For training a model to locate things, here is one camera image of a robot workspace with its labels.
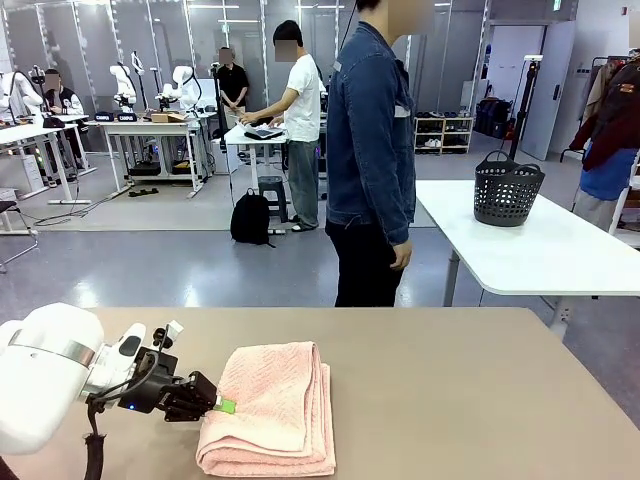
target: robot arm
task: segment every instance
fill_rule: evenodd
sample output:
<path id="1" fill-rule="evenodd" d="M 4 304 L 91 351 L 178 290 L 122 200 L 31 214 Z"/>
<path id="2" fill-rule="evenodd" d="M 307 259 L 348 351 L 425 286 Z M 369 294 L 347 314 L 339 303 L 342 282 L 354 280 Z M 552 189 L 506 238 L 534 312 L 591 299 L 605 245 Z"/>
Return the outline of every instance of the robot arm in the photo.
<path id="1" fill-rule="evenodd" d="M 173 71 L 173 81 L 178 85 L 178 88 L 174 89 L 171 84 L 167 83 L 157 98 L 165 103 L 173 103 L 179 100 L 180 107 L 183 110 L 194 108 L 198 100 L 200 100 L 200 94 L 197 93 L 196 87 L 200 87 L 193 67 L 176 67 Z"/>
<path id="2" fill-rule="evenodd" d="M 109 67 L 111 75 L 116 77 L 118 82 L 118 93 L 113 96 L 114 100 L 122 108 L 123 112 L 133 112 L 133 106 L 136 103 L 136 89 L 129 77 L 129 67 L 125 67 L 122 63 Z"/>
<path id="3" fill-rule="evenodd" d="M 44 122 L 40 111 L 40 105 L 43 103 L 42 97 L 36 93 L 29 79 L 22 72 L 10 72 L 2 75 L 3 96 L 0 100 L 0 107 L 9 108 L 14 88 L 18 89 L 24 105 L 33 115 L 33 123 L 42 125 Z"/>
<path id="4" fill-rule="evenodd" d="M 134 324 L 108 345 L 96 315 L 60 303 L 0 325 L 0 455 L 40 450 L 76 400 L 99 412 L 116 403 L 142 413 L 158 408 L 169 422 L 196 421 L 221 404 L 200 372 L 174 376 L 178 359 L 161 346 L 171 347 L 180 324 L 157 329 L 155 349 L 142 346 L 145 331 Z"/>

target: denim jacket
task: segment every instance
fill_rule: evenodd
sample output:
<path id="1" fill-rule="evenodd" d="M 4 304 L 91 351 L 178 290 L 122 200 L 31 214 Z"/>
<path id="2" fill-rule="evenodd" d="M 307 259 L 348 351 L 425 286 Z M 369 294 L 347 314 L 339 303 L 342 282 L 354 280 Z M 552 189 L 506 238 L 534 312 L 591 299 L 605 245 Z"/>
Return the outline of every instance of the denim jacket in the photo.
<path id="1" fill-rule="evenodd" d="M 327 118 L 327 220 L 379 224 L 389 243 L 399 245 L 409 239 L 416 206 L 408 74 L 365 22 L 335 68 Z"/>

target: table leg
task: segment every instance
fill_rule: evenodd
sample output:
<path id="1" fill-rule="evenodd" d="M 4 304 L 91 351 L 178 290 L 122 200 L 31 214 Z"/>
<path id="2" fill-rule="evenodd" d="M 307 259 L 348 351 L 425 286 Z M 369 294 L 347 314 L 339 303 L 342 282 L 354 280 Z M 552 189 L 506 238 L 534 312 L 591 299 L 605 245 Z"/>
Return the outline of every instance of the table leg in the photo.
<path id="1" fill-rule="evenodd" d="M 458 266 L 460 265 L 460 257 L 455 250 L 451 249 L 451 257 L 449 258 L 449 270 L 447 271 L 447 283 L 444 289 L 443 307 L 453 306 L 453 295 L 456 291 L 456 279 L 458 278 Z"/>
<path id="2" fill-rule="evenodd" d="M 111 146 L 111 139 L 109 138 L 109 134 L 107 130 L 104 131 L 104 139 L 107 142 L 107 149 L 109 150 L 109 160 L 111 161 L 111 170 L 113 172 L 113 180 L 116 182 L 116 191 L 112 194 L 113 196 L 118 196 L 123 192 L 129 190 L 129 186 L 125 186 L 120 188 L 120 182 L 118 181 L 118 171 L 116 170 L 116 161 L 113 156 L 113 147 Z"/>
<path id="3" fill-rule="evenodd" d="M 256 158 L 256 146 L 249 146 L 249 156 L 251 157 L 251 186 L 258 191 L 258 159 Z"/>
<path id="4" fill-rule="evenodd" d="M 43 142 L 40 138 L 37 138 L 36 147 L 38 147 L 38 151 L 40 152 L 40 157 L 42 158 L 42 166 L 44 168 L 44 173 L 47 176 L 47 184 L 49 185 L 49 188 L 55 188 L 58 186 L 58 184 L 53 179 L 53 169 L 51 168 L 49 154 L 47 153 L 47 144 L 46 142 Z"/>
<path id="5" fill-rule="evenodd" d="M 187 196 L 187 198 L 193 198 L 202 188 L 202 183 L 198 181 L 196 177 L 195 158 L 193 158 L 193 149 L 191 148 L 191 135 L 187 130 L 187 152 L 189 153 L 189 170 L 191 170 L 191 184 L 193 185 L 193 191 Z"/>
<path id="6" fill-rule="evenodd" d="M 64 171 L 64 164 L 60 157 L 60 148 L 58 146 L 58 139 L 55 133 L 47 135 L 49 142 L 51 143 L 51 150 L 53 150 L 53 158 L 58 166 L 58 176 L 60 177 L 60 184 L 62 185 L 62 191 L 64 192 L 64 200 L 49 200 L 49 205 L 89 205 L 91 200 L 74 200 L 69 190 L 69 184 L 67 183 L 67 175 Z"/>
<path id="7" fill-rule="evenodd" d="M 571 297 L 560 297 L 560 301 L 556 305 L 553 313 L 553 322 L 551 323 L 551 331 L 564 340 L 564 336 L 569 328 L 569 322 L 573 316 L 573 299 Z"/>
<path id="8" fill-rule="evenodd" d="M 84 151 L 84 145 L 82 145 L 82 140 L 80 140 L 80 129 L 76 126 L 73 131 L 76 134 L 76 140 L 78 141 L 78 148 L 80 149 L 80 160 L 82 161 L 82 172 L 78 173 L 78 176 L 86 175 L 87 173 L 95 172 L 97 170 L 96 167 L 91 168 L 89 166 L 89 161 L 87 160 L 87 152 Z"/>

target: white t-shirt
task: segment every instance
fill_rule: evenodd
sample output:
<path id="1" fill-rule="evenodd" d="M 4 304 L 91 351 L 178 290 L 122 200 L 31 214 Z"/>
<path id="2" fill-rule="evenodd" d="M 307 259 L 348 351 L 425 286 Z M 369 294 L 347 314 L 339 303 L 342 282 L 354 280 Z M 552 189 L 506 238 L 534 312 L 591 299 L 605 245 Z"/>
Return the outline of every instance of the white t-shirt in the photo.
<path id="1" fill-rule="evenodd" d="M 311 55 L 298 59 L 289 73 L 287 88 L 299 93 L 284 112 L 289 138 L 297 142 L 315 142 L 320 138 L 320 80 Z"/>

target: black backpack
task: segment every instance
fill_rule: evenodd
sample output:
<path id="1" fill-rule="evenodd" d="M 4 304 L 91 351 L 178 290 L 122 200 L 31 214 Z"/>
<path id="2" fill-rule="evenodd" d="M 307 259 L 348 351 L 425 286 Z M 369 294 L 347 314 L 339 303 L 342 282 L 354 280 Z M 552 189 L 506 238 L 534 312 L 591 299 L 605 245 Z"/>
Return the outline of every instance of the black backpack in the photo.
<path id="1" fill-rule="evenodd" d="M 238 200 L 231 217 L 231 237 L 240 243 L 269 244 L 269 201 L 252 189 Z"/>

